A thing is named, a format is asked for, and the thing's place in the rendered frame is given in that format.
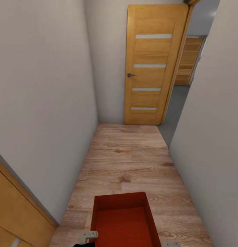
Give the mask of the storage box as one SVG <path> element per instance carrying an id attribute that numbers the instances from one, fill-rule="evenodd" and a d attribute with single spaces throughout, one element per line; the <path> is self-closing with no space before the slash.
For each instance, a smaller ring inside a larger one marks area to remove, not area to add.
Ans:
<path id="1" fill-rule="evenodd" d="M 162 247 L 145 192 L 95 196 L 95 247 Z"/>

